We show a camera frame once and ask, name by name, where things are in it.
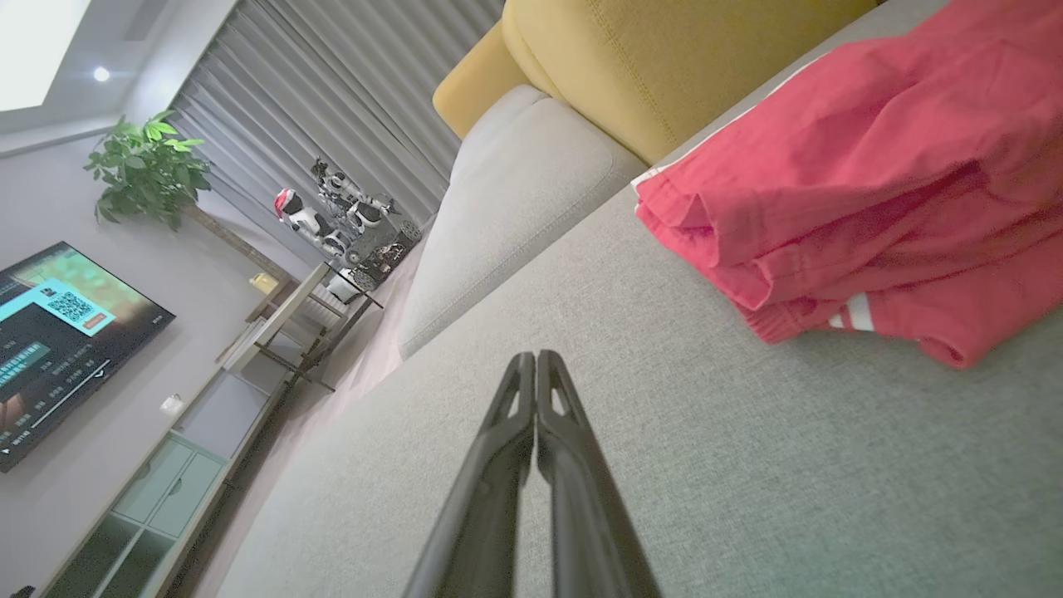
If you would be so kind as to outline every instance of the ceiling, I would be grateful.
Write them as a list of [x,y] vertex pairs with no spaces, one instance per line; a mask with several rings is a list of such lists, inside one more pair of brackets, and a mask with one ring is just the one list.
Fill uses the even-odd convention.
[[[235,2],[91,0],[44,104],[0,112],[0,156],[165,109]],[[92,78],[100,66],[111,71],[103,83]]]

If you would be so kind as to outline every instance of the cabinet drawer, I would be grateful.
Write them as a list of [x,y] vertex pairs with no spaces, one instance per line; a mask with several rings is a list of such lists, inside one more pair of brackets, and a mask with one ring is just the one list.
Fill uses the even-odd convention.
[[181,475],[181,469],[192,458],[192,449],[167,439],[125,489],[113,511],[134,522],[146,523],[155,506],[166,497],[173,480]]
[[173,537],[180,536],[220,471],[221,465],[217,461],[203,455],[193,457],[181,478],[173,483],[169,495],[163,499],[148,527]]

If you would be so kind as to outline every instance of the yellow cushion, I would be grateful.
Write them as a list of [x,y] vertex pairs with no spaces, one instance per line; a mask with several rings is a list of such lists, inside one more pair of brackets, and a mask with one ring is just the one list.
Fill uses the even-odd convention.
[[528,85],[495,24],[436,88],[432,103],[458,137],[465,138],[472,125],[499,98],[518,85]]
[[532,84],[658,161],[875,0],[508,0]]

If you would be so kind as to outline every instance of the floor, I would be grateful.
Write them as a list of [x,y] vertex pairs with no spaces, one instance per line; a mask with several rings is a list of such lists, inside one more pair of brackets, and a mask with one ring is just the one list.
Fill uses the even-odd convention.
[[402,363],[398,321],[424,244],[423,241],[418,243],[388,279],[372,292],[385,310],[370,309],[325,364],[322,378],[336,389],[336,393],[304,383],[293,399],[274,412],[259,437],[260,442],[252,448],[249,467],[235,476],[237,486],[244,488],[227,493],[223,507],[218,510],[219,522],[227,522],[224,533],[214,534],[198,549],[210,554],[208,561],[198,564],[196,575],[189,576],[198,577],[198,583],[182,584],[172,590],[168,598],[213,598],[218,594],[255,516],[300,447]]

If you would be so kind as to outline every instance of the gray curtain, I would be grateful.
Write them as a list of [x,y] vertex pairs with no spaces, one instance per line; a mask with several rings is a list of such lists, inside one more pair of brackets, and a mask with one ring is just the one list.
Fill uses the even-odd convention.
[[206,140],[217,191],[304,258],[320,257],[276,221],[273,198],[283,187],[316,198],[318,155],[424,223],[458,148],[432,95],[503,2],[243,0],[171,122]]

